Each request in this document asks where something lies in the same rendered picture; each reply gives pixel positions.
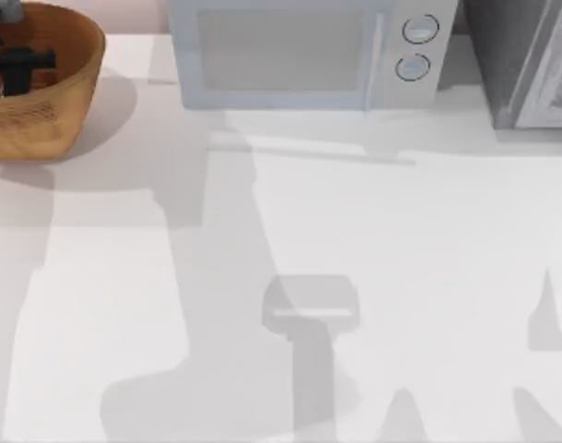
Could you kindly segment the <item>microwave oven door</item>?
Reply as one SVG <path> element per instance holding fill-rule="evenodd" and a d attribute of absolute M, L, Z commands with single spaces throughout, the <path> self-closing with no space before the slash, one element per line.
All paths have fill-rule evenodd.
<path fill-rule="evenodd" d="M 381 0 L 167 0 L 186 108 L 365 109 Z"/>

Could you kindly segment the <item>pale microwave oven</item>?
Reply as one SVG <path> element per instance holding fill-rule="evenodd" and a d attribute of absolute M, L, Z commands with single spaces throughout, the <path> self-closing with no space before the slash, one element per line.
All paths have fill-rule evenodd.
<path fill-rule="evenodd" d="M 417 109 L 429 105 L 440 79 L 448 41 L 459 0 L 381 0 L 386 6 L 383 39 L 377 79 L 370 111 L 384 109 Z M 414 45 L 402 36 L 407 19 L 433 15 L 440 23 L 438 35 L 429 43 Z M 429 74 L 414 82 L 405 82 L 395 73 L 395 65 L 410 54 L 426 55 L 432 64 Z"/>

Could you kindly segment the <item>pale grey cabinet door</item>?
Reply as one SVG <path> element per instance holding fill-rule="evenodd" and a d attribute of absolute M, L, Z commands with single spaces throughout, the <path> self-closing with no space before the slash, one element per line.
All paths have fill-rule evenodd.
<path fill-rule="evenodd" d="M 562 128 L 562 0 L 546 0 L 520 84 L 515 126 Z"/>

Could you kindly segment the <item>round microwave knob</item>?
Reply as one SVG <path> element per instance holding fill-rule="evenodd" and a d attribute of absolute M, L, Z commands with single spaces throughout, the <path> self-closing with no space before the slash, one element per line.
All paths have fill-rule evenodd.
<path fill-rule="evenodd" d="M 395 73 L 399 79 L 405 82 L 414 82 L 426 77 L 432 64 L 430 59 L 419 53 L 402 57 L 395 65 Z"/>
<path fill-rule="evenodd" d="M 402 26 L 402 36 L 410 44 L 431 42 L 440 31 L 440 23 L 433 15 L 424 14 L 409 18 Z"/>

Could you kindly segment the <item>wooden basket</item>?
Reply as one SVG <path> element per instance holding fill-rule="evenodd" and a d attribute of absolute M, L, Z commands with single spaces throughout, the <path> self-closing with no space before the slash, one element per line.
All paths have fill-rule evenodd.
<path fill-rule="evenodd" d="M 5 47 L 52 47 L 56 67 L 32 73 L 28 94 L 0 98 L 0 162 L 51 160 L 76 141 L 105 52 L 99 25 L 74 9 L 21 0 L 25 18 L 1 23 Z"/>

